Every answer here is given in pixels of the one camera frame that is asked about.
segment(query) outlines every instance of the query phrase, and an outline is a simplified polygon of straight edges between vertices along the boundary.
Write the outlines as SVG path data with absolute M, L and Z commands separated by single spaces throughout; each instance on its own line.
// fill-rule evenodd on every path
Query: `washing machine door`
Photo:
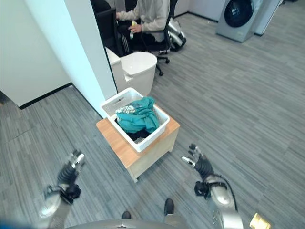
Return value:
M 253 8 L 251 0 L 231 0 L 225 7 L 224 19 L 231 27 L 241 27 L 251 19 Z

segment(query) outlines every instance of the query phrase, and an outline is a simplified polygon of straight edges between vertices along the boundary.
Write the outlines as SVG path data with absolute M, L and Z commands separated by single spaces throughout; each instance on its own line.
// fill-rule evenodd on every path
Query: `black shoe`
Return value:
M 173 200 L 167 199 L 164 205 L 164 215 L 173 214 Z
M 125 211 L 122 215 L 122 219 L 132 219 L 132 216 L 128 211 Z

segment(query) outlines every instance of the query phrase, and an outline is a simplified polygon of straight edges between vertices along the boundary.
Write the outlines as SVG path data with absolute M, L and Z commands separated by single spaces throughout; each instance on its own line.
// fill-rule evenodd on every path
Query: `teal cloth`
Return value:
M 153 104 L 154 99 L 151 97 L 144 97 L 128 104 L 127 106 L 133 106 L 135 111 L 133 113 L 117 111 L 118 124 L 126 133 L 137 133 L 143 129 L 148 133 L 152 133 L 160 126 L 159 120 L 153 111 Z

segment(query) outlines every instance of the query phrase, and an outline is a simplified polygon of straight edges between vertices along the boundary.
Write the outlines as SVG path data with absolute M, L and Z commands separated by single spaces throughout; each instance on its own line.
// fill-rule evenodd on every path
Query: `wooden stool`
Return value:
M 107 118 L 99 121 L 96 126 L 125 166 L 135 183 L 138 181 L 138 177 L 153 163 L 166 152 L 171 152 L 173 150 L 173 145 L 180 127 L 180 125 L 170 117 L 170 121 L 166 125 L 165 131 L 146 149 L 138 153 Z

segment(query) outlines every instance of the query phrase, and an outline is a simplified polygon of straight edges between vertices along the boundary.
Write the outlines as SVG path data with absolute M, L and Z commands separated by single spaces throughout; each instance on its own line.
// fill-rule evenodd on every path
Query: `white plastic basket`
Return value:
M 149 146 L 157 137 L 159 137 L 165 130 L 165 126 L 169 123 L 169 116 L 159 109 L 155 104 L 153 109 L 158 117 L 160 126 L 152 132 L 147 138 L 143 139 L 141 142 L 135 143 L 132 139 L 123 131 L 123 129 L 115 122 L 117 115 L 115 111 L 122 106 L 126 106 L 129 103 L 142 99 L 143 96 L 138 93 L 133 88 L 129 87 L 115 96 L 107 99 L 101 104 L 102 110 L 107 114 L 109 121 L 112 125 L 121 133 L 121 135 L 129 142 L 130 145 L 135 148 L 137 152 L 143 151 L 147 146 Z

